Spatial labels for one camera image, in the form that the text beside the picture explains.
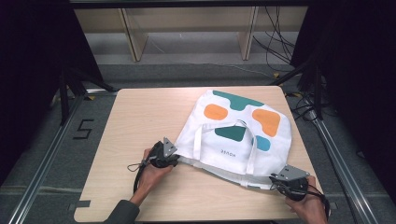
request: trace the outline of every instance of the wooden desk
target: wooden desk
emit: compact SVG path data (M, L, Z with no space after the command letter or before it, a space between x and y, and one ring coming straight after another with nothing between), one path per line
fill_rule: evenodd
M132 196L136 173L127 166L167 136L175 142L196 100L206 90L226 91L268 104L291 122L288 163L315 175L279 87L210 87L121 90L110 113L76 210L78 222L103 221ZM245 189L206 171L178 165L141 205L137 221L260 220L296 218L277 191Z

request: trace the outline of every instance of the orange patch with line pattern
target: orange patch with line pattern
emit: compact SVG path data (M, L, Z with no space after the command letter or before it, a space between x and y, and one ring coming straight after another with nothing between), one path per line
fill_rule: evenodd
M204 114L209 119L221 120L227 118L228 110L219 105L207 105Z
M279 128L280 116L272 111L257 109L253 111L253 118L262 125L262 131L274 137Z

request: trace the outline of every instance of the bag strap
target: bag strap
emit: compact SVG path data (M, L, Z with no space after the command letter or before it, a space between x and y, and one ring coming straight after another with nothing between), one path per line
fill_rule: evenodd
M212 123L212 124L203 124L201 125L198 130L195 132L195 139L194 139L194 148L192 152L192 157L199 161L201 159L201 143L202 143L202 133L203 129L205 130L213 130L217 128L224 128L224 127L232 127L235 126L236 124L242 124L250 133L250 135L253 138L253 146L250 150L250 155L247 160L247 175L253 175L254 172L254 161L256 160L256 155L257 155L257 139L256 135L251 131L248 127L248 125L242 121L241 119L238 119L236 122L224 122L224 123ZM248 186L248 181L244 178L244 180L241 180L241 185L244 187Z

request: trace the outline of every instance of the black cloth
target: black cloth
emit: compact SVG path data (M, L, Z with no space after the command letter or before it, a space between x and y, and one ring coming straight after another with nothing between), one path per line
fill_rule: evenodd
M127 224L134 223L137 215L139 215L139 207L126 200L121 200L114 210L111 212L105 224Z

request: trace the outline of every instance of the tote bag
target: tote bag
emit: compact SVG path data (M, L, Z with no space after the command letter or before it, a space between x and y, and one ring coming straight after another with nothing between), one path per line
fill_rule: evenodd
M179 161L244 187L271 188L268 176L285 166L290 121L269 105L206 91L175 142Z

